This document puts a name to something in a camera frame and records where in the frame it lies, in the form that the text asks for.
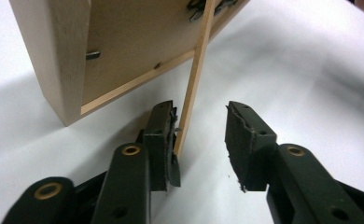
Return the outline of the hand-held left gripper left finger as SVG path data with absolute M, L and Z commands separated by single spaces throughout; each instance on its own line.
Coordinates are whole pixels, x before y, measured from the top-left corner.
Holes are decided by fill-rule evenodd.
M 181 185 L 176 120 L 173 103 L 159 103 L 136 141 L 116 148 L 91 224 L 150 224 L 151 193 Z

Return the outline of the wooden picture frame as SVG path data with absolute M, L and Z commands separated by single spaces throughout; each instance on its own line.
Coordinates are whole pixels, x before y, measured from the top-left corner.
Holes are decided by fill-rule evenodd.
M 64 125 L 180 65 L 249 0 L 9 0 Z

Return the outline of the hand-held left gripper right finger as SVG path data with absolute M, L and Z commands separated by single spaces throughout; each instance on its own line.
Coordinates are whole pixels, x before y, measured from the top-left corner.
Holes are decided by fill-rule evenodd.
M 361 209 L 313 153 L 276 143 L 248 105 L 231 101 L 225 143 L 241 190 L 265 191 L 274 224 L 364 224 Z

